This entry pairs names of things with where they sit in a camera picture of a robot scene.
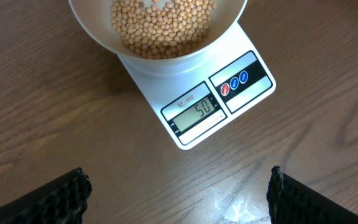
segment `white kitchen scale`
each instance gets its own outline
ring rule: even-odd
[[[213,47],[190,61],[147,68],[119,58],[174,142],[185,150],[276,88],[265,62],[237,22]]]

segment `scale base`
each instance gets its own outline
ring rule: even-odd
[[[233,112],[228,108],[228,105],[224,102],[224,97],[210,78],[227,66],[229,66],[228,69],[231,68],[230,64],[247,52],[252,52],[256,60],[260,62],[271,86],[261,93],[256,92],[260,89],[258,87],[260,83],[250,86],[248,88],[249,90],[247,90],[248,95],[246,97],[253,95],[255,95],[255,97],[245,103],[241,102],[243,105]],[[153,108],[155,114],[181,149],[191,149],[265,97],[269,96],[274,92],[276,87],[275,80],[262,60],[262,57],[238,23],[233,24],[223,36],[213,43],[212,47],[201,54],[203,55],[202,57],[196,57],[194,60],[185,60],[182,63],[171,65],[169,68],[160,72],[157,71],[160,68],[154,67],[147,69],[139,67],[127,58],[119,56],[136,85]],[[215,97],[222,112],[227,117],[218,124],[214,124],[213,127],[209,127],[208,130],[202,130],[204,132],[195,133],[198,134],[198,136],[194,136],[194,139],[190,142],[183,142],[180,140],[180,137],[178,137],[178,133],[175,133],[174,129],[172,129],[172,122],[167,119],[166,115],[163,115],[162,109],[172,104],[175,100],[180,99],[181,96],[185,97],[185,93],[203,82],[210,89],[211,94]]]

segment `black textured object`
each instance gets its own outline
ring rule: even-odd
[[[358,223],[358,215],[292,179],[278,166],[272,169],[266,196],[272,224]]]
[[[81,168],[45,184],[0,208],[1,224],[80,224],[91,195]]]

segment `wood grain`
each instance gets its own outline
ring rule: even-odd
[[[277,90],[181,151],[66,1],[0,0],[0,206],[81,166],[85,223],[270,223],[280,165],[358,214],[358,1],[250,0],[239,22]]]

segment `pile of beans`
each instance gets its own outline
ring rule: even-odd
[[[208,35],[214,0],[172,0],[163,9],[140,0],[114,0],[111,23],[131,51],[147,59],[181,57]]]

